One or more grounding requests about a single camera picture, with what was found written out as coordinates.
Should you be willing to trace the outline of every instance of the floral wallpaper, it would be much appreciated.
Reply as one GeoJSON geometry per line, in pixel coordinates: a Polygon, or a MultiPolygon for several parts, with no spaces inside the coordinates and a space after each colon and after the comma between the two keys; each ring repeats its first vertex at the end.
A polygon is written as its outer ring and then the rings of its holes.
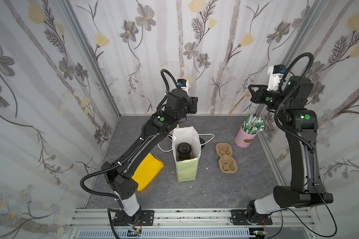
{"type": "MultiPolygon", "coordinates": [[[[307,77],[314,83],[306,108],[318,116],[319,169],[338,224],[335,238],[359,237],[351,232],[359,223],[359,0],[326,3],[298,54],[311,52],[315,61],[307,77]]],[[[300,74],[306,61],[292,72],[300,74]]],[[[284,132],[275,126],[273,114],[264,110],[265,135],[288,181],[291,179],[289,148],[284,132]]],[[[334,232],[324,206],[310,209],[321,234],[334,232]]]]}
{"type": "Polygon", "coordinates": [[[69,236],[116,122],[87,66],[58,2],[0,1],[0,238],[69,236]]]}
{"type": "MultiPolygon", "coordinates": [[[[155,110],[165,92],[162,68],[191,83],[189,94],[199,98],[199,113],[230,112],[249,84],[268,82],[268,66],[282,61],[313,4],[311,0],[70,2],[122,114],[155,110]]],[[[247,97],[234,114],[256,107],[247,97]]]]}

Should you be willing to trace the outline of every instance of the white paper bag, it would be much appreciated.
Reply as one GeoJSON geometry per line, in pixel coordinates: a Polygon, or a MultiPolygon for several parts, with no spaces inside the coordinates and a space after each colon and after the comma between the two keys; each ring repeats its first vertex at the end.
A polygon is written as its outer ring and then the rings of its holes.
{"type": "Polygon", "coordinates": [[[174,162],[177,168],[177,181],[196,180],[198,160],[201,156],[201,143],[194,127],[175,128],[172,142],[174,162]],[[177,161],[177,147],[180,143],[188,143],[191,146],[191,159],[177,161]]]}

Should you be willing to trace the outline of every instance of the pink cup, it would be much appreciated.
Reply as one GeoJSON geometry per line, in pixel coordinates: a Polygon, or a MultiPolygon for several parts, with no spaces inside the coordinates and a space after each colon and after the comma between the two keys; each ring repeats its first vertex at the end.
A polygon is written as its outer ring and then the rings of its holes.
{"type": "Polygon", "coordinates": [[[241,148],[247,148],[249,147],[251,141],[253,141],[253,138],[256,136],[256,134],[249,134],[242,129],[243,124],[241,125],[239,132],[237,136],[235,137],[235,143],[240,146],[241,148]]]}

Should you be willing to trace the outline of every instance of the wooden stick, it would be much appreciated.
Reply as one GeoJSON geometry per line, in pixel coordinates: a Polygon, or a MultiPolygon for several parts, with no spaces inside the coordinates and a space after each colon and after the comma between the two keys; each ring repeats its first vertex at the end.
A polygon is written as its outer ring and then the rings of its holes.
{"type": "Polygon", "coordinates": [[[235,110],[235,108],[242,102],[242,100],[244,100],[244,98],[246,97],[246,96],[248,96],[248,94],[250,93],[250,91],[249,90],[247,90],[247,92],[245,93],[245,95],[240,99],[240,101],[234,106],[234,108],[229,112],[229,114],[231,114],[234,110],[235,110]]]}

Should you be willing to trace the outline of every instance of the gray marble tabletop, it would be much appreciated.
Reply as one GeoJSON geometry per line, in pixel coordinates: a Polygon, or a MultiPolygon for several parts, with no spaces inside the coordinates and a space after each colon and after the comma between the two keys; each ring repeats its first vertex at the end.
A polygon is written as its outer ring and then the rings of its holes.
{"type": "MultiPolygon", "coordinates": [[[[139,136],[142,124],[148,119],[148,116],[121,116],[105,154],[105,161],[113,162],[122,155],[139,136]]],[[[177,182],[173,153],[163,152],[155,146],[151,153],[161,159],[166,168],[144,195],[137,192],[141,207],[246,207],[250,200],[271,194],[277,182],[258,137],[247,148],[240,148],[234,142],[245,119],[243,116],[188,116],[180,127],[194,126],[198,133],[215,135],[201,151],[196,180],[177,182]],[[220,142],[232,146],[233,158],[238,165],[238,171],[234,174],[225,174],[219,169],[215,145],[220,142]]],[[[205,141],[209,139],[209,135],[201,137],[205,141]]],[[[171,143],[166,137],[160,146],[169,150],[171,143]]],[[[111,192],[102,175],[96,179],[93,189],[111,192]]],[[[91,195],[86,208],[117,206],[113,198],[91,195]]]]}

